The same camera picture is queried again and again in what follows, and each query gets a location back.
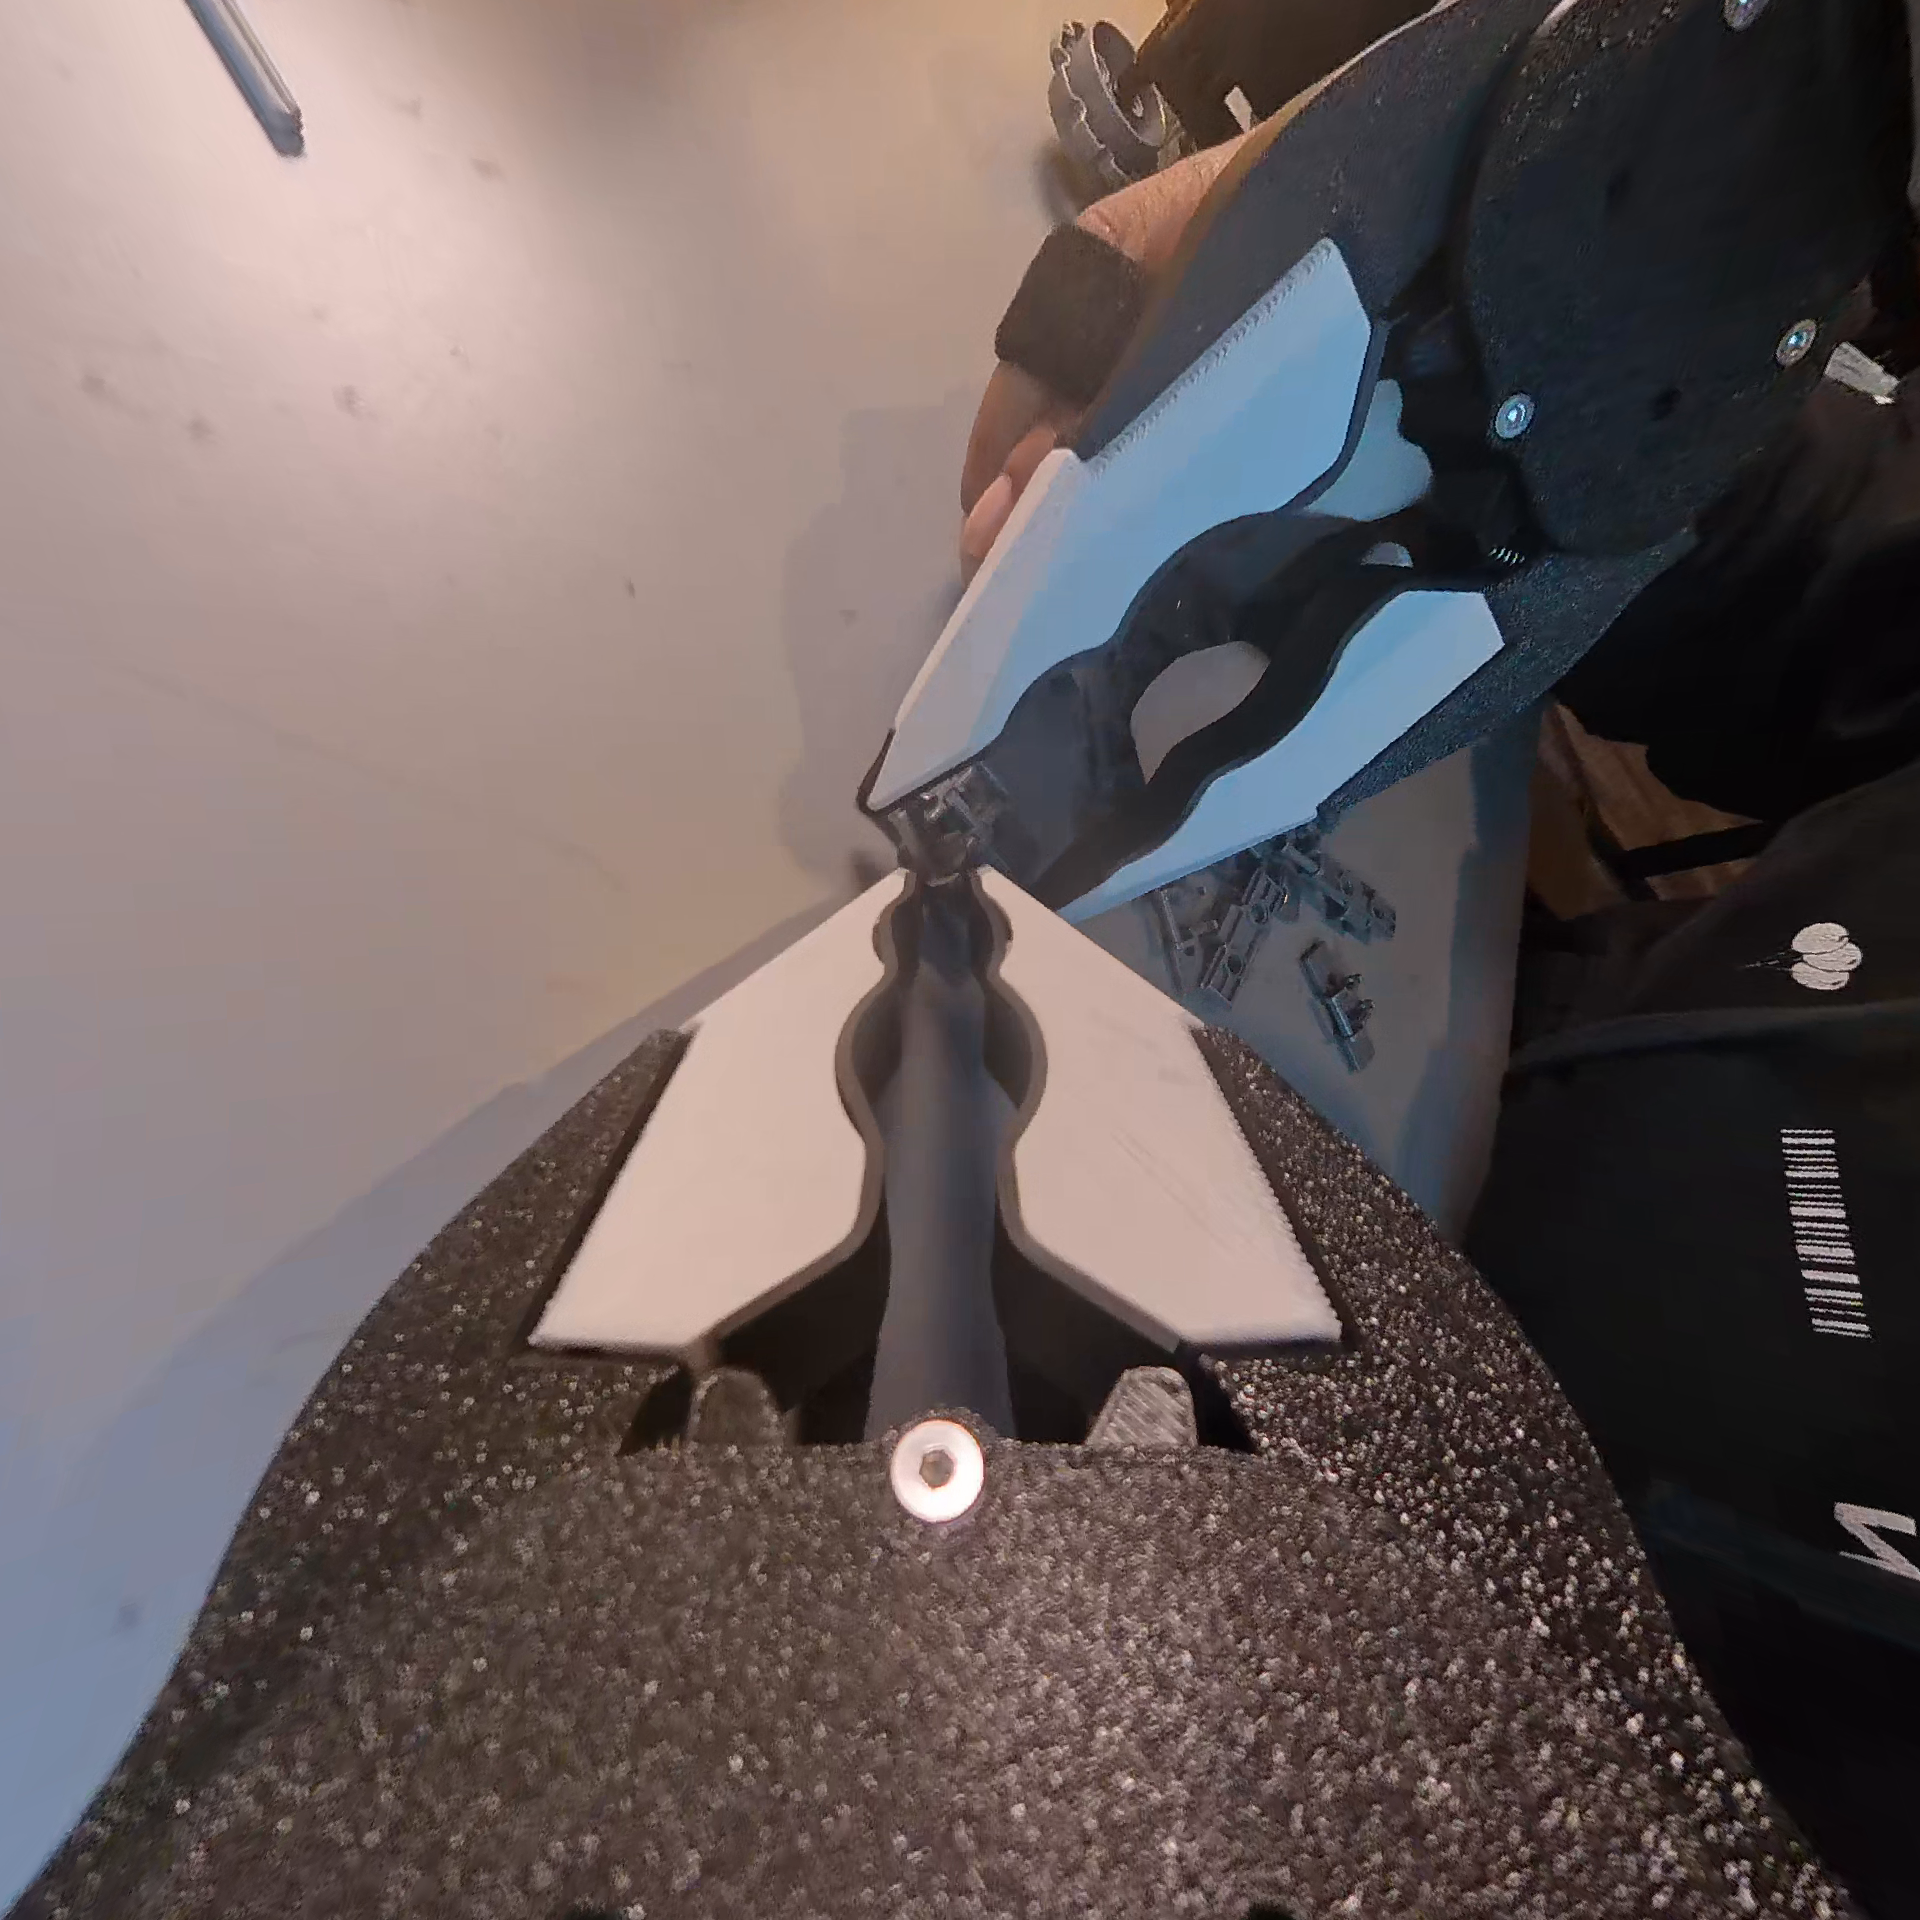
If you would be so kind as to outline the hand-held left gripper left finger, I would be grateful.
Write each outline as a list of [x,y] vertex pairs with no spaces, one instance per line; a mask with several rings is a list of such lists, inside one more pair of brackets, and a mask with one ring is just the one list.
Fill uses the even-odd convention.
[[865,1435],[889,1296],[878,1091],[915,883],[891,874],[742,977],[684,1048],[532,1322],[534,1353],[742,1373],[790,1438]]

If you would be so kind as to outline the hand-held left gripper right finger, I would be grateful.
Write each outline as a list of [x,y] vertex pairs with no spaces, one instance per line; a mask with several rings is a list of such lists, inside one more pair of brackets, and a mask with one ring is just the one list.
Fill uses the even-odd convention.
[[1318,1358],[1338,1308],[1180,1001],[996,872],[983,922],[988,1068],[1015,1106],[996,1164],[991,1302],[1015,1438],[1078,1444],[1134,1369],[1237,1444],[1217,1362]]

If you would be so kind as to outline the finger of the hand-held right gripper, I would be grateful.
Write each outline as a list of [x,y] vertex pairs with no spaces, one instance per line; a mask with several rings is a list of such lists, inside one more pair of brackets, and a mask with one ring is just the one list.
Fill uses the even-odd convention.
[[1113,443],[1052,451],[906,692],[865,809],[893,809],[978,757],[1023,692],[1107,644],[1193,540],[1271,512],[1378,521],[1420,499],[1434,468],[1402,436],[1398,392],[1367,422],[1372,348],[1323,237]]
[[1035,881],[1085,918],[1306,826],[1345,781],[1502,649],[1493,573],[1369,561],[1417,532],[1342,532],[1302,552],[1261,602],[1266,668],[1219,720],[1174,744]]

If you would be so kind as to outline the small grey track link cluster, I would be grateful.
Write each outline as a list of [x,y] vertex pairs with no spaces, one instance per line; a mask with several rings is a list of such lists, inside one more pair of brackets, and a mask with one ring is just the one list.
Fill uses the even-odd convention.
[[1373,1003],[1359,989],[1359,972],[1334,961],[1329,938],[1386,945],[1396,938],[1398,914],[1329,851],[1318,829],[1299,828],[1266,840],[1143,901],[1159,932],[1173,996],[1214,1027],[1228,1022],[1266,938],[1300,917],[1318,922],[1323,932],[1300,956],[1314,1019],[1349,1073],[1362,1073],[1373,1060],[1367,1032]]

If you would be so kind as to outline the grey desk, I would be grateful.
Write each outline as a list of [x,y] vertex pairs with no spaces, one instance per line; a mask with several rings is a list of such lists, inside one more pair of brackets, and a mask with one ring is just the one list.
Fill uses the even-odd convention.
[[5,1904],[358,1317],[815,925],[1047,49],[1162,5],[5,5]]

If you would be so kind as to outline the person's right hand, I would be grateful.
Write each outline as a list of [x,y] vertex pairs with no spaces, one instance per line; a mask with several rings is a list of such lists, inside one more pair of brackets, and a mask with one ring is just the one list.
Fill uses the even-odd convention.
[[1117,364],[1151,284],[1170,267],[1242,133],[1092,202],[1028,264],[970,433],[958,557],[971,580],[1042,459],[1067,443]]

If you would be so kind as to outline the black toy vehicle model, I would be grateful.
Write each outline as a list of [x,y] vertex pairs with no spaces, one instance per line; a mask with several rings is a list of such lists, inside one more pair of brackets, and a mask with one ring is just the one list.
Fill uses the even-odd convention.
[[1047,50],[1047,113],[1071,170],[1099,190],[1151,178],[1217,121],[1207,74],[1183,46],[1193,6],[1166,2],[1140,43],[1109,18],[1067,21]]

